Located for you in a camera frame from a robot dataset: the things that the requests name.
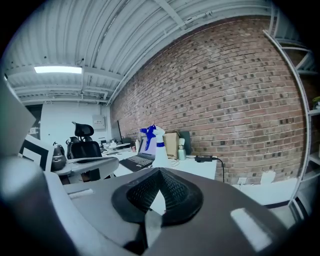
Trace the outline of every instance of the box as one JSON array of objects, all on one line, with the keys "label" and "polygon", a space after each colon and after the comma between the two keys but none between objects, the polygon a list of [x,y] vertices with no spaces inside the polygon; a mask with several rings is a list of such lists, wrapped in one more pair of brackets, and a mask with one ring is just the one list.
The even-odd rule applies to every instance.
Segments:
[{"label": "box", "polygon": [[177,132],[165,133],[163,142],[169,159],[178,159],[179,134]]}]

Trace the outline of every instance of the laptop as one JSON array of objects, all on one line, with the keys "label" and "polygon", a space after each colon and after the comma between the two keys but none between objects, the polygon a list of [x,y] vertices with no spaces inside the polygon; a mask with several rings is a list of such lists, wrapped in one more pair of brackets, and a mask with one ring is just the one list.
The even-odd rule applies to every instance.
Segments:
[{"label": "laptop", "polygon": [[150,166],[156,157],[157,139],[150,140],[149,148],[146,150],[147,137],[142,137],[138,154],[119,161],[121,165],[127,167],[132,172],[137,172]]}]

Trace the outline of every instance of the spray bottle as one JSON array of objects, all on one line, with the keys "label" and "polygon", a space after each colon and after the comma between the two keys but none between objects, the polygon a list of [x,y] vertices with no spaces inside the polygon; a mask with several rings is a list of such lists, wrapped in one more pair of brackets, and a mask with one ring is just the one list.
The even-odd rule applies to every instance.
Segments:
[{"label": "spray bottle", "polygon": [[164,143],[165,130],[153,124],[148,128],[140,129],[140,132],[146,134],[145,150],[148,150],[151,139],[154,137],[156,138],[155,160],[152,163],[152,167],[170,168],[171,165],[168,159],[168,155],[167,155],[167,151]]}]

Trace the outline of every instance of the floor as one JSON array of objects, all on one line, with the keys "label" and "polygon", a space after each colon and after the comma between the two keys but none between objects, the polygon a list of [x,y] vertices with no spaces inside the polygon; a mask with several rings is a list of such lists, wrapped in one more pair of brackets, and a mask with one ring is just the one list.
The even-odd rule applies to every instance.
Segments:
[{"label": "floor", "polygon": [[296,223],[288,205],[273,208],[270,209],[270,211],[278,217],[278,219],[286,226],[287,229]]}]

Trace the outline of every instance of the electrical outlet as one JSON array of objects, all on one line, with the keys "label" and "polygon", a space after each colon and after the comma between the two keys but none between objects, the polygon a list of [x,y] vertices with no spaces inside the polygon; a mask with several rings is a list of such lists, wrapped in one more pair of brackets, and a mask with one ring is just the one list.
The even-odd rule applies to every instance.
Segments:
[{"label": "electrical outlet", "polygon": [[247,178],[239,178],[237,183],[239,185],[243,185],[243,184],[246,184],[246,181],[247,181]]}]

